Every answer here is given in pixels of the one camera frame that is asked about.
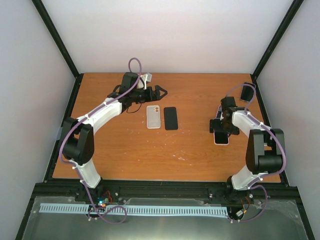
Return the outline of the cream white phone case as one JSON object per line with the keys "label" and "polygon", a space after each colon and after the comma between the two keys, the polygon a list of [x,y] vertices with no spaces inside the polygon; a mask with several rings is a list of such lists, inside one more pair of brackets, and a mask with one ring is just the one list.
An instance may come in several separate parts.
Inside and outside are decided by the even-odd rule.
{"label": "cream white phone case", "polygon": [[161,127],[161,111],[159,105],[148,105],[146,107],[146,127],[148,129],[159,129]]}

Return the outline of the black phone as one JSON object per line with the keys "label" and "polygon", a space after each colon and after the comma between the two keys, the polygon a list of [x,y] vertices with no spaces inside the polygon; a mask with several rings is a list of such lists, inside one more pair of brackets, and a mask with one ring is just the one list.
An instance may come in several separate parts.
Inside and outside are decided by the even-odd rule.
{"label": "black phone", "polygon": [[175,107],[165,107],[164,113],[164,125],[167,131],[178,129],[178,116],[177,109]]}

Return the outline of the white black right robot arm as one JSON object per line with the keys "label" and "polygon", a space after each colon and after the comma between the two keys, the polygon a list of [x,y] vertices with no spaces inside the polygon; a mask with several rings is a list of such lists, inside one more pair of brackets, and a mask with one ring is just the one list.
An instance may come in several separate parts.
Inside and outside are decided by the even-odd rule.
{"label": "white black right robot arm", "polygon": [[248,191],[266,176],[278,175],[286,165],[284,132],[256,119],[245,107],[236,105],[233,96],[221,99],[216,117],[209,122],[209,132],[218,146],[228,145],[230,136],[248,137],[245,165],[226,181],[225,197]]}

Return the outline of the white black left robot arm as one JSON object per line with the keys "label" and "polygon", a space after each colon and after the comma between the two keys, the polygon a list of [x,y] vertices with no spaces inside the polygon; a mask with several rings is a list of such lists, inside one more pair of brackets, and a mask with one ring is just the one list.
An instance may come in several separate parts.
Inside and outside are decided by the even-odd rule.
{"label": "white black left robot arm", "polygon": [[63,122],[58,157],[77,171],[80,182],[88,187],[86,195],[92,201],[99,201],[104,195],[104,188],[99,185],[102,178],[93,162],[94,136],[108,121],[122,114],[133,103],[159,101],[168,94],[159,85],[147,86],[151,79],[150,73],[140,75],[126,72],[121,84],[100,105],[78,118],[68,117]]}

